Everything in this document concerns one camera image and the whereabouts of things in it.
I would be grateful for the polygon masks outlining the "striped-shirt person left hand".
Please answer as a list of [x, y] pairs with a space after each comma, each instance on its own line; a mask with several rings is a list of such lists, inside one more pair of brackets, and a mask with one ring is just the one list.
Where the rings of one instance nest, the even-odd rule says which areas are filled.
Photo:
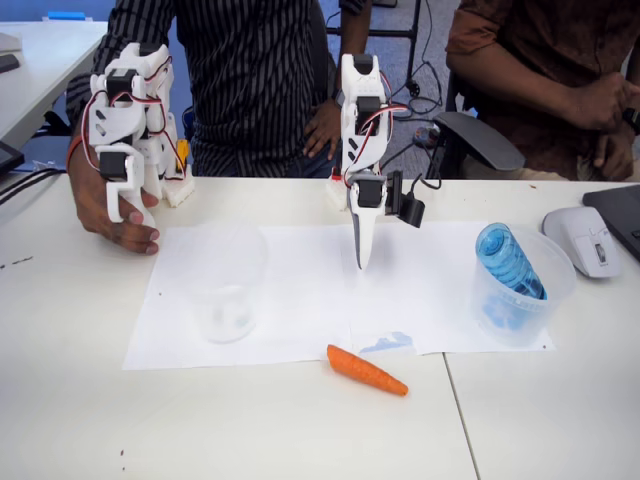
[[309, 158], [314, 158], [328, 147], [327, 158], [331, 161], [341, 137], [340, 120], [341, 110], [335, 100], [328, 99], [319, 105], [305, 127], [304, 134], [307, 139], [303, 153]]

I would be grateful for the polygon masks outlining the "brown-shirt person left hand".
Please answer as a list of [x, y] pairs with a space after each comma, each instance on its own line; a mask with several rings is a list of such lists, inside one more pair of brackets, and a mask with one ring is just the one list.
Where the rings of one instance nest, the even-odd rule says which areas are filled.
[[634, 173], [632, 137], [624, 132], [600, 135], [593, 163], [606, 180], [622, 181], [628, 179]]

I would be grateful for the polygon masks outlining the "brown-shirt person right hand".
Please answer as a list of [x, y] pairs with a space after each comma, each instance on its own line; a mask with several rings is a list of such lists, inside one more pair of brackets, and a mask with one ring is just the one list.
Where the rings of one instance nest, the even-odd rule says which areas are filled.
[[613, 130], [639, 87], [613, 73], [577, 90], [578, 119], [586, 129]]

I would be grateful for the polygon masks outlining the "striped-shirt person right hand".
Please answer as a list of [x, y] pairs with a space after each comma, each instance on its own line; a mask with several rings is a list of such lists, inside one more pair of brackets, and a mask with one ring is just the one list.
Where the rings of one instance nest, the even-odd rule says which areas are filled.
[[155, 227], [144, 225], [142, 212], [122, 198], [119, 198], [119, 208], [123, 221], [112, 222], [105, 194], [104, 183], [74, 189], [77, 216], [84, 229], [101, 235], [127, 251], [144, 255], [156, 254], [159, 249], [159, 231]]

